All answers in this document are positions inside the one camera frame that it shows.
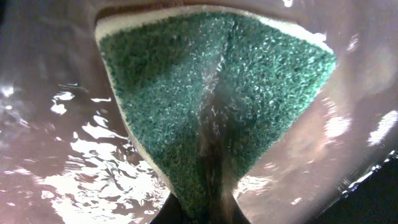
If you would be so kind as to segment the black rectangular tray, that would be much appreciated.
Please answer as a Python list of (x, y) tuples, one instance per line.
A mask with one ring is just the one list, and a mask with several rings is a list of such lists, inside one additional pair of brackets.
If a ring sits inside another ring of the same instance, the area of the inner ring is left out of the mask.
[[(147, 223), (169, 194), (132, 149), (93, 40), (95, 19), (180, 1), (1, 4), (1, 222)], [(240, 184), (253, 223), (397, 222), (397, 2), (225, 1), (291, 20), (338, 66)]]

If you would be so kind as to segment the green scrubbing sponge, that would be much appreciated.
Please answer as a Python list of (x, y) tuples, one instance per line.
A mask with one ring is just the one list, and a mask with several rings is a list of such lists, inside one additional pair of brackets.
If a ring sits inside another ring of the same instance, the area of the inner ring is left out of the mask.
[(94, 34), (133, 147), (195, 222), (228, 215), (336, 64), (303, 27), (223, 6), (106, 16)]

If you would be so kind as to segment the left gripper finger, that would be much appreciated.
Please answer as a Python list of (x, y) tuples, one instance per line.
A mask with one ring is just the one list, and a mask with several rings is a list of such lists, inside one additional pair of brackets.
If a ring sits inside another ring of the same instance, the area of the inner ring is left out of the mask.
[(218, 214), (215, 210), (211, 212), (205, 212), (199, 218), (189, 217), (186, 212), (182, 209), (182, 206), (173, 194), (170, 194), (166, 199), (163, 207), (159, 213), (154, 217), (150, 224), (250, 224), (251, 222), (245, 217), (243, 212), (238, 206), (237, 201), (233, 197), (232, 193), (227, 196), (228, 201), (226, 206), (230, 208), (228, 214), (221, 212)]

